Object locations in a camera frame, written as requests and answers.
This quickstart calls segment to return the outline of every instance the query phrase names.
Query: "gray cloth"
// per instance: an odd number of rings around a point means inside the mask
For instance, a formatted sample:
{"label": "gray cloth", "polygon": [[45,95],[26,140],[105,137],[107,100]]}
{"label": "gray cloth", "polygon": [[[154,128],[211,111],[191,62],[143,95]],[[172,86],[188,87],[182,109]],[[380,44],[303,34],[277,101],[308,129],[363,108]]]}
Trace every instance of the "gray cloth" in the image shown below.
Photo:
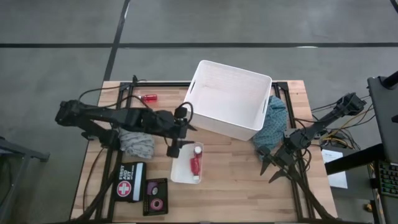
{"label": "gray cloth", "polygon": [[273,150],[284,136],[286,123],[285,103],[276,96],[270,96],[264,125],[252,138],[255,147],[266,146],[269,150]]}
{"label": "gray cloth", "polygon": [[155,139],[150,134],[134,133],[119,128],[120,150],[128,156],[151,159],[154,155]]}

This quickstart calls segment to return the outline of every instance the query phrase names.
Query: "gray towel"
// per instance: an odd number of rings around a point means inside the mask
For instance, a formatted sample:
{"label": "gray towel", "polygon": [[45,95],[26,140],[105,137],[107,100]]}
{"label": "gray towel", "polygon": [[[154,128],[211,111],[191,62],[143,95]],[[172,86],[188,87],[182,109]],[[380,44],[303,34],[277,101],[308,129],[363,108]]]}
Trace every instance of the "gray towel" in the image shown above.
{"label": "gray towel", "polygon": [[134,133],[119,128],[120,150],[128,156],[151,159],[154,155],[155,139],[150,134]]}

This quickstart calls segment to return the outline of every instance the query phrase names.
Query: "tape roll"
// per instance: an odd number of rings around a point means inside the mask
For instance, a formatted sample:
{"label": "tape roll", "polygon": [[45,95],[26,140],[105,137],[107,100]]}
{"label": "tape roll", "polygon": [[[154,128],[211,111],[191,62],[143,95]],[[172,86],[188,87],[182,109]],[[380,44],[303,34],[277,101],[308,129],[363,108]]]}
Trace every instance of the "tape roll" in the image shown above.
{"label": "tape roll", "polygon": [[150,209],[159,211],[163,208],[163,201],[159,198],[155,198],[150,202]]}

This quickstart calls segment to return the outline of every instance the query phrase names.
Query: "teal cloth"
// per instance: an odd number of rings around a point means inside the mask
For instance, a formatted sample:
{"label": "teal cloth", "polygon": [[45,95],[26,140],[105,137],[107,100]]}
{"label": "teal cloth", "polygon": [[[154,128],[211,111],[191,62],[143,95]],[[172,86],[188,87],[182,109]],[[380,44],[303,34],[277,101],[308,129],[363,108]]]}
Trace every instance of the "teal cloth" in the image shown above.
{"label": "teal cloth", "polygon": [[266,146],[273,150],[284,136],[286,121],[287,110],[285,103],[276,96],[270,96],[264,125],[252,138],[254,146],[256,148]]}

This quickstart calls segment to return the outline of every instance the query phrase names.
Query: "bin handle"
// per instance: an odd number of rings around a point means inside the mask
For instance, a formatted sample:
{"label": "bin handle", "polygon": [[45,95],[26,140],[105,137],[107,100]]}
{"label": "bin handle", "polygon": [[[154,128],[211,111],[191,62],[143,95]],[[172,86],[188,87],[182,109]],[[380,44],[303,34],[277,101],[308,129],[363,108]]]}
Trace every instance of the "bin handle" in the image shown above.
{"label": "bin handle", "polygon": [[268,100],[268,98],[266,98],[266,100],[264,101],[264,106],[262,107],[262,113],[263,113],[263,114],[264,114],[264,112],[266,111],[267,100]]}
{"label": "bin handle", "polygon": [[189,91],[189,94],[192,93],[193,87],[195,87],[195,83],[196,83],[196,82],[197,82],[196,80],[193,81],[193,84],[192,84],[191,90]]}

